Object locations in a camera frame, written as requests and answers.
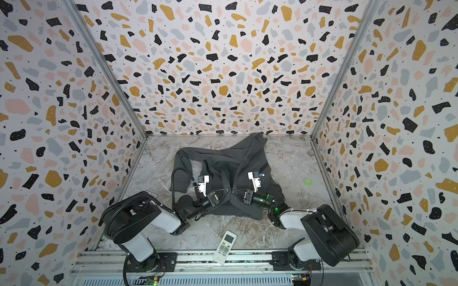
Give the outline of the dark grey zip jacket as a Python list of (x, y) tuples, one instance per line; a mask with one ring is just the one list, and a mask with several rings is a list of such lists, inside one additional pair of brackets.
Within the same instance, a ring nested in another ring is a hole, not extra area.
[(254, 190), (248, 172), (259, 172), (265, 175), (261, 180), (259, 192), (275, 197), (283, 195), (280, 185), (271, 177), (271, 168), (264, 150), (266, 143), (267, 138), (264, 138), (262, 133), (254, 133), (232, 147), (222, 150), (195, 147), (178, 150), (171, 175), (171, 191), (180, 192), (182, 196), (189, 195), (193, 200), (199, 199), (193, 182), (199, 176), (209, 175), (207, 193), (222, 188), (231, 189), (230, 199), (210, 212), (210, 215), (261, 220), (267, 211), (243, 204), (232, 195), (232, 190)]

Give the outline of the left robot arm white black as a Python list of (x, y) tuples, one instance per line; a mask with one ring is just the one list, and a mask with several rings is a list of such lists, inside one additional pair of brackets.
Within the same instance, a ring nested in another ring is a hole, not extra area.
[(178, 236), (189, 226), (189, 220), (198, 220), (221, 205), (230, 192), (228, 188), (207, 193), (193, 200), (189, 195), (178, 199), (173, 209), (162, 204), (148, 191), (141, 191), (109, 206), (101, 215), (99, 225), (104, 236), (140, 263), (155, 255), (156, 250), (143, 230), (149, 225)]

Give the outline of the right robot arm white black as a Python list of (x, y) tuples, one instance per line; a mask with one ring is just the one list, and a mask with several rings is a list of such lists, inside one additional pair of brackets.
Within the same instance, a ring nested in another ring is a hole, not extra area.
[(275, 197), (250, 189), (236, 189), (232, 195), (247, 206), (256, 206), (268, 212), (271, 224), (282, 230), (305, 231), (302, 238), (287, 249), (287, 263), (293, 269), (302, 269), (314, 260), (329, 266), (349, 262), (349, 254), (360, 245), (354, 231), (328, 204), (316, 209), (294, 209), (285, 203), (285, 197)]

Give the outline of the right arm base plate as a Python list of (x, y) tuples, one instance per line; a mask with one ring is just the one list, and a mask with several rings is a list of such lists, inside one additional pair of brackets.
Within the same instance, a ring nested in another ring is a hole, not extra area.
[(275, 271), (320, 271), (319, 260), (301, 261), (292, 251), (274, 251), (271, 253), (270, 265)]

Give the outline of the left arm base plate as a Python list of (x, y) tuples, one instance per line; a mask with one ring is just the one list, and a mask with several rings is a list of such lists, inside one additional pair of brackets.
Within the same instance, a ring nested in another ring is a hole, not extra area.
[(174, 272), (178, 253), (154, 252), (143, 262), (139, 262), (132, 254), (127, 255), (123, 266), (124, 273), (155, 272), (159, 274)]

